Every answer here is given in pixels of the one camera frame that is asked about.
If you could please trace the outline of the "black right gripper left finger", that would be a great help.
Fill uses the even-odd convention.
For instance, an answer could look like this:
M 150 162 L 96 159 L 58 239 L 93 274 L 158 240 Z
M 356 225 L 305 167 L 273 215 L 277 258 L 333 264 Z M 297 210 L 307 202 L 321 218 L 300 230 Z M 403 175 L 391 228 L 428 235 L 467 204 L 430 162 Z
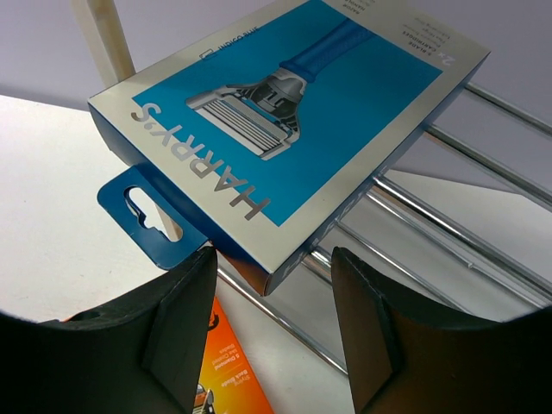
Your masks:
M 202 248 L 66 321 L 2 314 L 2 412 L 191 412 L 216 270 L 216 251 Z

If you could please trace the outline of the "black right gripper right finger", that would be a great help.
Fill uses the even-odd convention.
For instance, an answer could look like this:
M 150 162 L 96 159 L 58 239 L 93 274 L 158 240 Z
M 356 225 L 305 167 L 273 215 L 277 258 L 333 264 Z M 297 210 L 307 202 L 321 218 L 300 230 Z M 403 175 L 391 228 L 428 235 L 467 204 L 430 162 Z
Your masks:
M 548 413 L 551 310 L 454 310 L 335 248 L 331 278 L 358 413 Z

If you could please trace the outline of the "blue Harry's razor box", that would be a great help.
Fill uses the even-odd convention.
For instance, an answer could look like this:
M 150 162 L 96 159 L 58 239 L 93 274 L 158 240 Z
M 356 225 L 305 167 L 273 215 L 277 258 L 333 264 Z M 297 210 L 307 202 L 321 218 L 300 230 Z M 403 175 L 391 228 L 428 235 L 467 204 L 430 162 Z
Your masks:
M 270 294 L 487 47 L 405 1 L 275 1 L 90 98 L 98 202 L 162 269 L 210 242 Z

